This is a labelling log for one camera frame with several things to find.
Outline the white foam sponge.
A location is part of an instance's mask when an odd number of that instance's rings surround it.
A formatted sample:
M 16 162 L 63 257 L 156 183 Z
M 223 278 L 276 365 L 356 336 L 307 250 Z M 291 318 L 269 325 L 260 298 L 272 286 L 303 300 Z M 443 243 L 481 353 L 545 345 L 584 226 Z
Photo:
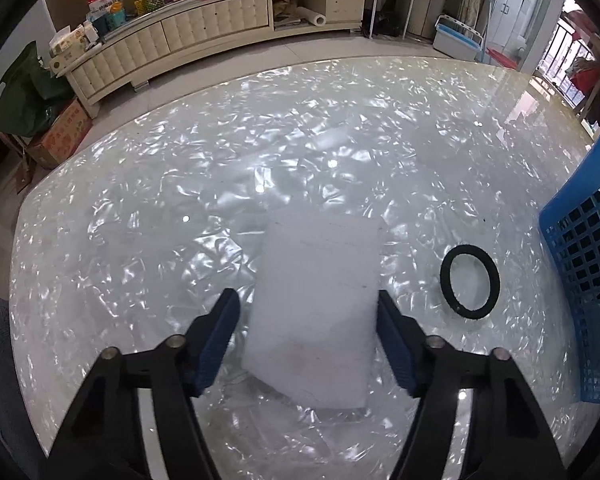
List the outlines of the white foam sponge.
M 364 408 L 384 234 L 378 219 L 275 211 L 262 240 L 244 369 L 307 408 Z

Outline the grey chair with lace cover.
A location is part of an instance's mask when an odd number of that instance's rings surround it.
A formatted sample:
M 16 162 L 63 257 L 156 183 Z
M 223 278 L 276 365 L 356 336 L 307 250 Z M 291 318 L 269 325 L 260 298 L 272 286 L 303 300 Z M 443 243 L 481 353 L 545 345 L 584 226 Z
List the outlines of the grey chair with lace cover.
M 38 479 L 44 460 L 18 382 L 8 301 L 0 298 L 0 479 Z

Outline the blue plastic basket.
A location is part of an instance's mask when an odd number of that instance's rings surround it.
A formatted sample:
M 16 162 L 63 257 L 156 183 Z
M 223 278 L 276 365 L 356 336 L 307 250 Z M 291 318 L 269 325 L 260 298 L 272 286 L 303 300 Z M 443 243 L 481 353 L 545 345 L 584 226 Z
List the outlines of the blue plastic basket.
M 600 136 L 541 210 L 539 227 L 573 320 L 581 400 L 600 403 Z

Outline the cardboard box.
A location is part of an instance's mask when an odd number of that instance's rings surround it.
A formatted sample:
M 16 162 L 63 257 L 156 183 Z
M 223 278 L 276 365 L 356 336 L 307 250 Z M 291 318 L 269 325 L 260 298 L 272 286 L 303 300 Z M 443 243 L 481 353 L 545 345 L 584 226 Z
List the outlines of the cardboard box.
M 70 158 L 92 128 L 78 99 L 73 99 L 46 131 L 35 136 L 27 146 L 27 154 L 41 167 L 54 169 Z

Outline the green shopping bag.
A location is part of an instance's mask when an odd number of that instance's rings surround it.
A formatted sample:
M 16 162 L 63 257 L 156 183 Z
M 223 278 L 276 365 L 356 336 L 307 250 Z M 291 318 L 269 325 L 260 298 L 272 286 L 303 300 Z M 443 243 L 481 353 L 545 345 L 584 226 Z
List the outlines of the green shopping bag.
M 0 84 L 0 132 L 10 136 L 46 133 L 74 98 L 70 84 L 43 66 L 35 41 L 23 48 Z

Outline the pile of clothes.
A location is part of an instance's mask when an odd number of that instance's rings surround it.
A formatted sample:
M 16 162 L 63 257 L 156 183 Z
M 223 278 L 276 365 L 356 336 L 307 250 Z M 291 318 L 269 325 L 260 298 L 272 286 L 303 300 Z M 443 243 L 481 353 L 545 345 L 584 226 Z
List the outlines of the pile of clothes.
M 576 111 L 583 116 L 600 102 L 600 30 L 582 10 L 562 11 L 560 17 L 573 28 L 573 42 L 590 55 L 577 54 L 567 70 L 570 84 L 582 94 Z

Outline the tissue box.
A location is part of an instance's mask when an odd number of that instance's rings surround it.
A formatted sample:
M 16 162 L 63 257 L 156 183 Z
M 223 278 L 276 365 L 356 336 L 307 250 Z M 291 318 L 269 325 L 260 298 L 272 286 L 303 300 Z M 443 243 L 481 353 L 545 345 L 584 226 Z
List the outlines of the tissue box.
M 99 40 L 97 29 L 90 21 L 77 28 L 67 26 L 50 40 L 50 70 L 54 74 L 77 60 Z

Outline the cream TV cabinet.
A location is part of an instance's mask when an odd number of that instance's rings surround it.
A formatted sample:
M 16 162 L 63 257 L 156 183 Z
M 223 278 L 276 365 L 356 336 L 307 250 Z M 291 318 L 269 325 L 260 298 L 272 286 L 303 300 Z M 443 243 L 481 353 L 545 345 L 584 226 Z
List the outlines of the cream TV cabinet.
M 355 30 L 365 0 L 181 0 L 136 18 L 110 32 L 66 67 L 66 77 L 87 114 L 130 84 L 142 88 L 152 78 L 188 63 L 250 44 L 293 36 Z M 326 16 L 316 27 L 300 20 L 296 7 Z

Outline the white blue plastic bin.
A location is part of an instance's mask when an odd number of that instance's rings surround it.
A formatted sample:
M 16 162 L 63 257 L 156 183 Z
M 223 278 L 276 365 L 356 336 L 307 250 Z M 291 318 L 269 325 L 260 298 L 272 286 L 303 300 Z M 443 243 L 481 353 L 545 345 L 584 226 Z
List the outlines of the white blue plastic bin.
M 434 23 L 432 47 L 450 58 L 474 62 L 482 48 L 482 36 L 456 18 L 441 14 Z

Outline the paper roll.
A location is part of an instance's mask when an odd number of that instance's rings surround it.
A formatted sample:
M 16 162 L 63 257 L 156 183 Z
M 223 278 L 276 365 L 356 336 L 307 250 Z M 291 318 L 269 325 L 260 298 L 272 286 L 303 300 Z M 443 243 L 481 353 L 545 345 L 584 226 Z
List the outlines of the paper roll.
M 304 6 L 297 6 L 296 14 L 300 20 L 305 20 L 313 26 L 322 27 L 326 25 L 326 16 L 324 14 L 312 11 Z

